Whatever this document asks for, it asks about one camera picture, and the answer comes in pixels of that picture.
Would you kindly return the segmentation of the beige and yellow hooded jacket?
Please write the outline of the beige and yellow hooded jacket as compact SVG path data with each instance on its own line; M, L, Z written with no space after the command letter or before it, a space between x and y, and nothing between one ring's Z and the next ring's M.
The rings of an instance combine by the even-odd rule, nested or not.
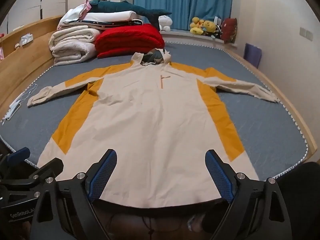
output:
M60 158L58 180L87 171L109 149L117 164L101 199L129 207L159 208L208 202L220 194L205 165L214 150L237 172L258 175L217 90L276 102L255 83L135 53L129 63L97 68L41 89L35 106L77 89L82 93L59 123L38 161Z

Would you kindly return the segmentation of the tissue pack on headboard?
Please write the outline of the tissue pack on headboard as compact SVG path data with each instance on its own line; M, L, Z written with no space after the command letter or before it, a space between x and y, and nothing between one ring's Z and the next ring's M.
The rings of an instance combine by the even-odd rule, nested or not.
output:
M25 35L23 35L23 36L21 37L19 44L20 44L20 46L22 47L22 46L24 46L24 45L32 42L33 39L34 39L34 38L33 38L33 34L27 33L27 34L25 34Z

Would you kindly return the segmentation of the white folded quilt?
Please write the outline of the white folded quilt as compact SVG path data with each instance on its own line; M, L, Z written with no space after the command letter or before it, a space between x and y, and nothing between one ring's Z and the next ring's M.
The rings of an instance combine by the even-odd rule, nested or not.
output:
M48 43L54 66L82 63L95 57L94 43L99 35L99 30L85 25L54 32Z

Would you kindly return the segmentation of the red folded blanket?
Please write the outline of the red folded blanket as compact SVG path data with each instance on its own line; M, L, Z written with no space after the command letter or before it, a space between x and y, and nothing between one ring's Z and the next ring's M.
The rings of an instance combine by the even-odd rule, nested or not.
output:
M107 29L96 38L94 44L98 58L145 54L165 46L161 33L150 24Z

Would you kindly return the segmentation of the dark red cushion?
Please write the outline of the dark red cushion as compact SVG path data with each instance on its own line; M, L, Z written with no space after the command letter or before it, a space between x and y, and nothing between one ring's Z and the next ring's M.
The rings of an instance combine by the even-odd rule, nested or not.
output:
M221 40L225 44L234 43L238 28L238 21L236 18L226 18L221 27Z

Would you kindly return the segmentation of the yellow plush toys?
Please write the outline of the yellow plush toys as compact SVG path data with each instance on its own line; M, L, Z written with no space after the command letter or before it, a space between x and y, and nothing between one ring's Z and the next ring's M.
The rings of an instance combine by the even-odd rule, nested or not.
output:
M191 20L190 33L193 35L212 36L217 31L216 24L213 21L203 20L193 17Z

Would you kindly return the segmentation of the white plush toy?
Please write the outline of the white plush toy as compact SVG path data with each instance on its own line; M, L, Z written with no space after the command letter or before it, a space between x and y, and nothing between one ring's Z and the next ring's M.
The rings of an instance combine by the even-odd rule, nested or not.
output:
M172 19L169 16L159 16L158 22L160 31L171 31Z

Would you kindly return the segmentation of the teal shark plush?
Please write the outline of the teal shark plush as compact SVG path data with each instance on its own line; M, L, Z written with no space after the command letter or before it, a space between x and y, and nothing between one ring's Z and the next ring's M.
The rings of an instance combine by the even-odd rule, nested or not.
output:
M160 30L158 18L160 16L168 16L172 14L172 12L166 11L164 9L146 9L141 6L131 4L128 1L112 2L107 0L91 0L89 1L89 4L91 6L89 12L112 13L133 11L137 15L146 17L157 30Z

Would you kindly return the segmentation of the wall socket plates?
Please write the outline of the wall socket plates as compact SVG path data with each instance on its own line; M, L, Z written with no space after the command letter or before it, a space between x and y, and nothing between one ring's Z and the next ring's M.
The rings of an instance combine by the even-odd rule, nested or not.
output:
M300 36L308 39L309 41L313 41L313 33L309 30L306 30L303 27L300 27L300 31L299 31Z

